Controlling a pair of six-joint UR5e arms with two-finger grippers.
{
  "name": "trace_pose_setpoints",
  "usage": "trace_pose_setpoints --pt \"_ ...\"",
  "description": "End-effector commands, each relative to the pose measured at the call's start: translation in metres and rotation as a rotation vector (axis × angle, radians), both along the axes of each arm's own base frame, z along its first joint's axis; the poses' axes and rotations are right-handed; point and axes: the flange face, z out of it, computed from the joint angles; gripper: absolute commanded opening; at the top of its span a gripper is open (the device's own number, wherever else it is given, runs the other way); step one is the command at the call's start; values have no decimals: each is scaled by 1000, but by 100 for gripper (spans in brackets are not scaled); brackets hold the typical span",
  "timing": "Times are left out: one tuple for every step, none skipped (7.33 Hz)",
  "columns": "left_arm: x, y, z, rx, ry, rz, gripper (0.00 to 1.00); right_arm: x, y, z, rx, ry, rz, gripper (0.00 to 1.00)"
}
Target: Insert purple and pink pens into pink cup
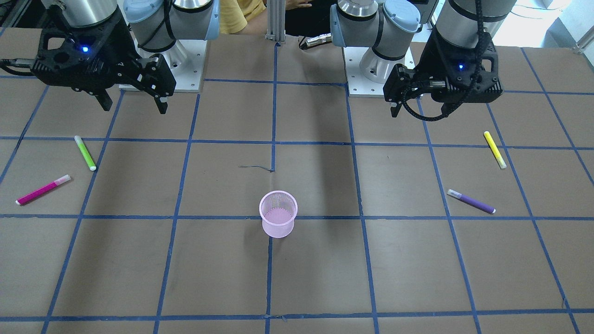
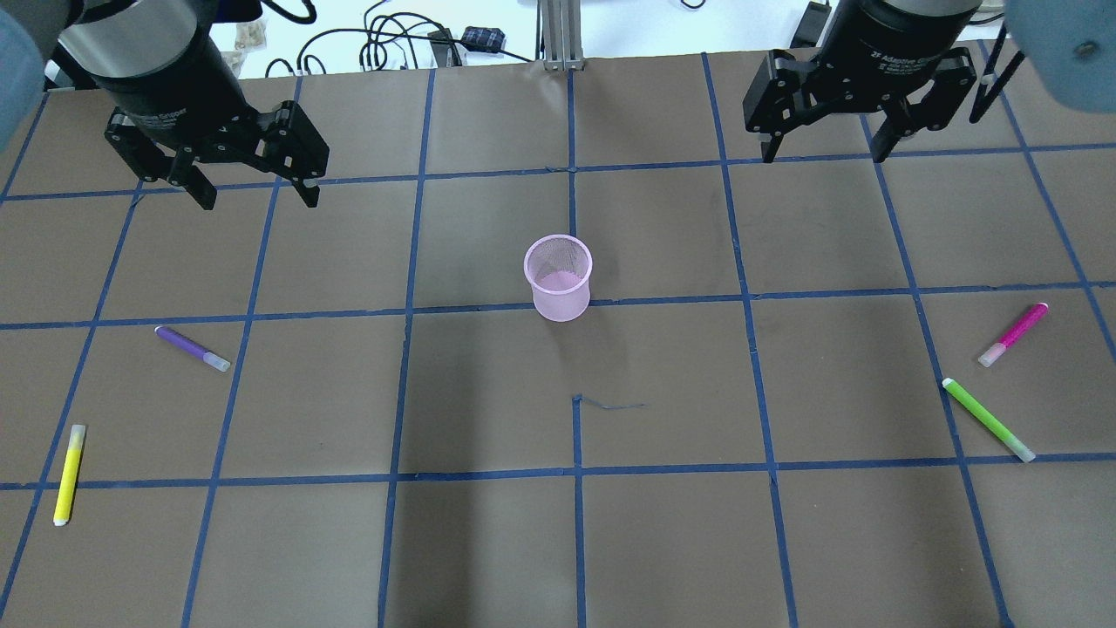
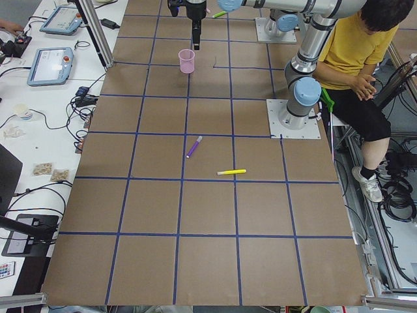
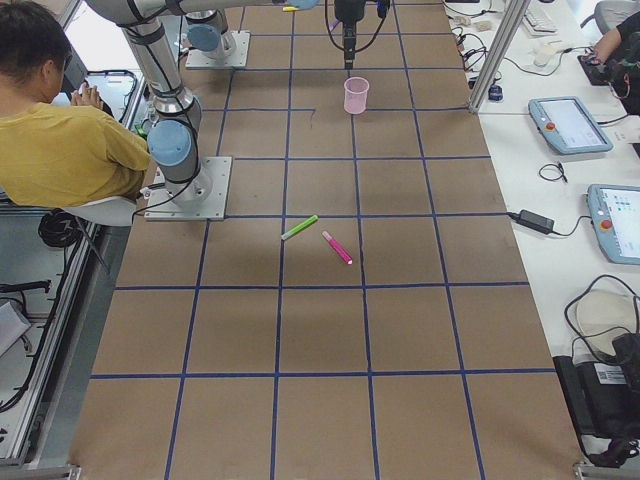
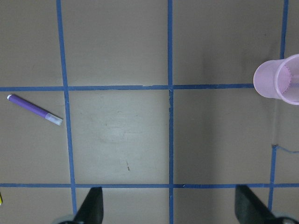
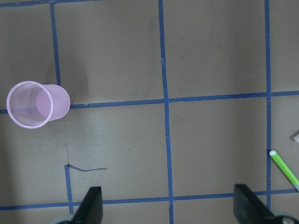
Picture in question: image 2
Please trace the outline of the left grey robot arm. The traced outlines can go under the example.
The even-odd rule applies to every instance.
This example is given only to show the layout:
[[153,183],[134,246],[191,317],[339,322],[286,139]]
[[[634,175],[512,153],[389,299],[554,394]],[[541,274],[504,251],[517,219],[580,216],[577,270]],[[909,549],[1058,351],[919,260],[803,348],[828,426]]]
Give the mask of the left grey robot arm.
[[210,31],[262,16],[263,1],[4,1],[3,142],[44,91],[44,67],[66,52],[114,99],[105,131],[137,178],[214,207],[201,164],[242,163],[291,184],[308,207],[330,147],[295,102],[256,110]]

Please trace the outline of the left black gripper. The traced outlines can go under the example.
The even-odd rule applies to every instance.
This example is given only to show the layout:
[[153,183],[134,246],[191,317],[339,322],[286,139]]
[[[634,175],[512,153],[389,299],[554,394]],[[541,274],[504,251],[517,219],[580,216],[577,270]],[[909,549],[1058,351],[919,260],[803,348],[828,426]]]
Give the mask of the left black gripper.
[[256,112],[206,31],[170,39],[160,36],[119,54],[102,49],[87,62],[117,107],[105,139],[133,174],[182,189],[210,211],[217,190],[196,162],[242,163],[283,178],[304,206],[318,207],[330,146],[302,107],[282,102]]

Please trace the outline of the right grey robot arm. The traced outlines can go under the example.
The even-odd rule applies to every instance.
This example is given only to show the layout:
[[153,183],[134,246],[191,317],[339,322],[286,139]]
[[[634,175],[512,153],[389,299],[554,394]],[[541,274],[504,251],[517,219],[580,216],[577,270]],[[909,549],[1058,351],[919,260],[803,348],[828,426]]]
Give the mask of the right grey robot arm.
[[800,61],[764,56],[743,97],[745,131],[762,160],[785,137],[834,114],[883,112],[875,162],[920,131],[944,131],[969,94],[977,122],[1030,61],[1052,98],[1077,112],[1113,112],[1112,1],[1008,1],[983,73],[958,39],[977,1],[841,1],[820,50]]

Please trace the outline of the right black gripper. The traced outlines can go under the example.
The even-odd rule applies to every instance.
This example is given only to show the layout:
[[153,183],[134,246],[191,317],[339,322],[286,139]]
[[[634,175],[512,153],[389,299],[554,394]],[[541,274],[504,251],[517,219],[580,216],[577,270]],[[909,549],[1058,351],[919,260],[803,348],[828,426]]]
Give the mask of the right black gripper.
[[[870,139],[870,155],[882,163],[901,141],[949,126],[977,83],[969,49],[945,51],[942,20],[841,17],[812,60],[785,49],[766,52],[743,97],[745,131],[760,135],[761,158],[770,164],[790,132],[821,120],[836,105],[869,112],[881,104],[885,119]],[[925,83],[929,91],[910,103],[906,95]]]

